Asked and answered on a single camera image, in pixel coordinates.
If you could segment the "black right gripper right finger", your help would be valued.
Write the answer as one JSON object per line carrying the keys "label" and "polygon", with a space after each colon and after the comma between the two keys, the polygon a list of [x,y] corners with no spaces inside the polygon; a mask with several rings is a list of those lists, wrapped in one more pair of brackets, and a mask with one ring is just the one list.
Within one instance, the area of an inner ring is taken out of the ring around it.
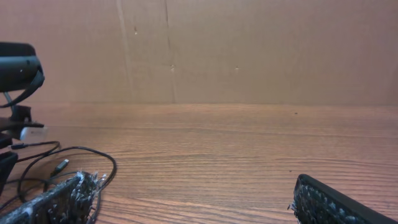
{"label": "black right gripper right finger", "polygon": [[300,224],[397,224],[307,174],[300,174],[288,209]]}

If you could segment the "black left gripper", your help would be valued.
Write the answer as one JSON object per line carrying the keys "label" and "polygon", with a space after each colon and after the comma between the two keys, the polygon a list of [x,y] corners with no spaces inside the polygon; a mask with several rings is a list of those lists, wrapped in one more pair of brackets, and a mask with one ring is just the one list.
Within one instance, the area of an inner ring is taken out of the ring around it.
{"label": "black left gripper", "polygon": [[14,106],[9,118],[1,118],[1,192],[18,159],[17,153],[11,152],[13,139],[19,140],[26,127],[43,128],[43,124],[32,120],[31,107]]}

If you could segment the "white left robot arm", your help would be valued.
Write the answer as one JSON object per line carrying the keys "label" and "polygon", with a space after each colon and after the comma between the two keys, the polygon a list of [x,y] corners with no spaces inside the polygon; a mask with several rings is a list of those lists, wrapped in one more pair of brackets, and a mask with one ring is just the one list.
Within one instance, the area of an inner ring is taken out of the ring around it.
{"label": "white left robot arm", "polygon": [[4,188],[17,163],[15,152],[5,151],[13,139],[23,140],[29,131],[42,129],[43,124],[32,120],[31,107],[19,103],[30,97],[44,83],[45,76],[34,47],[27,43],[1,42],[1,93],[11,116],[1,118],[1,189]]}

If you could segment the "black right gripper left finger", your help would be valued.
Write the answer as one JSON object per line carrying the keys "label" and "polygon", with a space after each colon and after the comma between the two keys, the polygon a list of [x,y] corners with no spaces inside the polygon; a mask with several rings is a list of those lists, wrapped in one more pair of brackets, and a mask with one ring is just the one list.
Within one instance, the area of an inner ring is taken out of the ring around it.
{"label": "black right gripper left finger", "polygon": [[94,202],[104,179],[77,172],[73,177],[1,217],[1,224],[90,224],[96,221]]}

